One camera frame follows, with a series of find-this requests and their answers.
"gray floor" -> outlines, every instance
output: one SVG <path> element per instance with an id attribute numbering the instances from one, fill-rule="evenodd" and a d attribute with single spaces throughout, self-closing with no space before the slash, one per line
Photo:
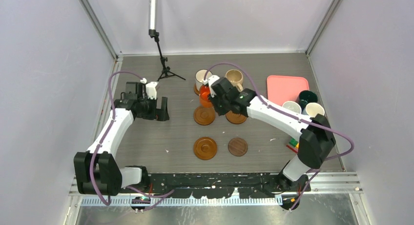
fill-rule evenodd
<path id="1" fill-rule="evenodd" d="M 355 225 L 348 194 L 305 194 L 290 214 L 279 206 L 156 207 L 135 214 L 128 207 L 81 207 L 78 225 Z"/>
<path id="2" fill-rule="evenodd" d="M 199 106 L 198 96 L 193 92 L 195 72 L 222 61 L 233 62 L 246 69 L 264 96 L 267 95 L 266 78 L 269 75 L 304 77 L 310 90 L 319 94 L 305 54 L 169 56 L 167 65 L 187 79 L 172 77 L 160 80 L 159 97 L 168 97 L 170 121 L 136 120 L 118 149 L 116 160 L 119 167 L 144 165 L 151 173 L 277 172 L 293 158 L 294 153 L 286 147 L 290 137 L 261 121 L 249 118 L 241 125 L 234 125 L 224 116 L 216 116 L 208 126 L 194 121 L 193 112 Z M 221 65 L 213 69 L 213 74 L 223 76 L 229 69 L 232 67 Z M 122 70 L 156 81 L 161 64 L 159 57 L 155 56 L 127 57 Z M 121 75 L 116 98 L 128 81 L 138 80 L 132 75 Z M 247 79 L 244 82 L 246 87 L 251 88 Z M 194 142 L 203 136 L 213 138 L 218 145 L 216 156 L 208 161 L 198 159 L 193 153 Z M 228 142 L 234 137 L 243 138 L 248 143 L 248 152 L 242 157 L 231 155 L 227 149 Z M 339 160 L 334 159 L 325 162 L 322 170 L 341 171 L 342 168 Z"/>

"gray wooden tabletop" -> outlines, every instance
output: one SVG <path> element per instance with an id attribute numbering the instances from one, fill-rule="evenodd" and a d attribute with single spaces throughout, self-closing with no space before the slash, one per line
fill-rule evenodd
<path id="1" fill-rule="evenodd" d="M 171 71 L 186 78 L 186 81 L 178 77 L 160 80 L 158 95 L 159 98 L 168 97 L 170 120 L 136 119 L 118 149 L 116 160 L 119 167 L 144 165 L 151 173 L 277 172 L 294 157 L 295 153 L 286 147 L 290 137 L 261 121 L 248 118 L 243 124 L 234 125 L 225 116 L 216 116 L 208 126 L 194 121 L 193 112 L 200 105 L 193 91 L 195 72 L 222 61 L 233 62 L 246 69 L 264 96 L 267 96 L 266 79 L 269 75 L 304 77 L 310 90 L 319 95 L 303 53 L 169 56 L 167 65 Z M 122 65 L 123 71 L 136 72 L 148 81 L 156 81 L 161 69 L 158 56 L 126 57 Z M 232 67 L 220 65 L 213 69 L 213 74 L 223 76 L 229 69 Z M 126 74 L 119 77 L 116 98 L 129 81 L 137 82 L 138 79 Z M 247 79 L 243 85 L 244 88 L 252 88 Z M 204 136 L 213 138 L 218 145 L 216 156 L 207 161 L 198 159 L 193 152 L 194 142 Z M 234 137 L 243 138 L 248 143 L 248 151 L 242 157 L 233 156 L 228 151 L 228 142 Z M 322 170 L 341 171 L 340 161 L 327 161 Z"/>

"white mug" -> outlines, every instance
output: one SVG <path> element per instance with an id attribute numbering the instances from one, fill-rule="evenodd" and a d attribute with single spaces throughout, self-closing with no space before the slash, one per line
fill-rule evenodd
<path id="1" fill-rule="evenodd" d="M 243 91 L 243 73 L 239 70 L 229 70 L 225 77 L 230 81 L 231 85 L 237 87 L 239 92 Z"/>
<path id="2" fill-rule="evenodd" d="M 203 85 L 204 75 L 206 74 L 207 70 L 199 70 L 197 73 L 195 73 L 195 86 L 197 88 L 197 91 L 200 91 L 201 85 Z M 209 71 L 207 73 L 206 79 L 208 79 L 213 74 Z"/>
<path id="3" fill-rule="evenodd" d="M 295 113 L 298 113 L 298 114 L 302 113 L 302 108 L 296 102 L 287 101 L 287 102 L 283 103 L 282 107 L 286 108 L 290 111 L 293 111 Z"/>
<path id="4" fill-rule="evenodd" d="M 317 114 L 325 115 L 325 109 L 318 103 L 308 103 L 302 111 L 303 115 L 309 115 L 312 118 L 316 117 Z"/>

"dark brown coaster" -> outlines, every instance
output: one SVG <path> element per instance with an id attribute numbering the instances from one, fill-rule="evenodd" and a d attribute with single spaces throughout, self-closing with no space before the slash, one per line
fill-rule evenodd
<path id="1" fill-rule="evenodd" d="M 214 108 L 204 108 L 199 106 L 194 111 L 194 120 L 200 125 L 209 125 L 216 118 Z"/>
<path id="2" fill-rule="evenodd" d="M 194 154 L 201 160 L 210 160 L 216 153 L 216 141 L 210 137 L 201 137 L 194 143 Z"/>
<path id="3" fill-rule="evenodd" d="M 227 120 L 232 124 L 242 124 L 247 120 L 247 117 L 242 114 L 235 114 L 231 111 L 226 113 Z"/>
<path id="4" fill-rule="evenodd" d="M 200 95 L 200 91 L 197 90 L 197 86 L 195 84 L 194 84 L 194 92 L 195 92 L 195 94 L 197 94 L 197 96 Z"/>
<path id="5" fill-rule="evenodd" d="M 240 157 L 247 153 L 247 142 L 242 138 L 233 138 L 228 142 L 228 151 L 234 156 Z"/>

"black tripod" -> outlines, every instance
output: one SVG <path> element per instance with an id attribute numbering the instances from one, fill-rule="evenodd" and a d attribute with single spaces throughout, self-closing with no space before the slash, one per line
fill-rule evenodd
<path id="1" fill-rule="evenodd" d="M 182 80 L 185 80 L 183 77 L 171 72 L 170 71 L 171 68 L 169 66 L 166 66 L 166 61 L 168 61 L 168 58 L 163 57 L 163 54 L 161 53 L 160 38 L 159 38 L 160 33 L 155 31 L 155 30 L 150 30 L 149 31 L 149 36 L 151 38 L 154 38 L 155 42 L 157 43 L 158 52 L 160 52 L 161 64 L 163 65 L 163 70 L 161 71 L 161 75 L 158 77 L 157 81 L 159 81 L 160 79 L 169 78 L 169 77 L 173 77 L 173 76 L 177 76 L 178 78 L 180 78 Z"/>

